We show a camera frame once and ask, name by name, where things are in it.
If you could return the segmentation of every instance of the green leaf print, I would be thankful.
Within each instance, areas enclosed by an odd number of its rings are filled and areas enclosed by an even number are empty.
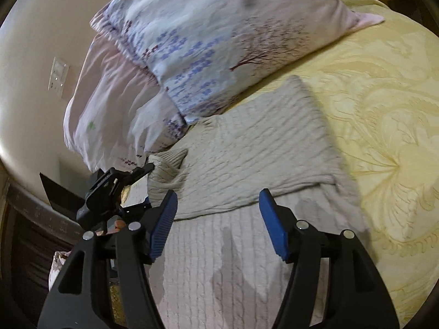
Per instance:
[[[94,130],[95,128],[96,128],[96,125],[94,124],[93,121],[91,121],[87,126],[87,131]]]

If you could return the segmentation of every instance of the light switch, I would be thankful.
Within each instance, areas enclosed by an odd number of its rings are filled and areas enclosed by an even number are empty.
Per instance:
[[[49,91],[54,92],[58,98],[62,98],[62,91],[64,89],[65,79],[69,66],[63,60],[55,57],[50,72]]]

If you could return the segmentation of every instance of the metal screw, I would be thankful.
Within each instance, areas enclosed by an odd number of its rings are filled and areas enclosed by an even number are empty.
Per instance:
[[[309,224],[305,221],[305,220],[299,220],[296,223],[296,226],[300,229],[300,230],[306,230],[309,228]]]
[[[344,230],[343,231],[343,236],[346,237],[347,239],[351,240],[351,239],[353,239],[355,237],[355,234],[351,230]]]
[[[93,238],[93,236],[94,236],[94,232],[93,231],[86,231],[83,234],[83,239],[84,240],[91,240]]]
[[[131,231],[139,230],[142,227],[142,224],[139,222],[132,222],[128,225],[128,229]]]

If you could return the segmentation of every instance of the pillow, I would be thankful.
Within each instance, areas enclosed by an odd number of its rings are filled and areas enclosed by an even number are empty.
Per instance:
[[[192,123],[287,63],[381,21],[341,0],[112,0],[91,26],[148,67]]]
[[[173,145],[187,126],[148,69],[134,65],[106,37],[91,44],[64,116],[64,142],[92,171],[129,171]]]

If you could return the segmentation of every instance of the yellow damask pattern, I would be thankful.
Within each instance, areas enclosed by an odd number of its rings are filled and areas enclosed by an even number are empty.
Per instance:
[[[370,220],[372,256],[401,325],[439,278],[439,38],[376,0],[386,18],[295,62],[241,103],[300,75],[328,117]]]

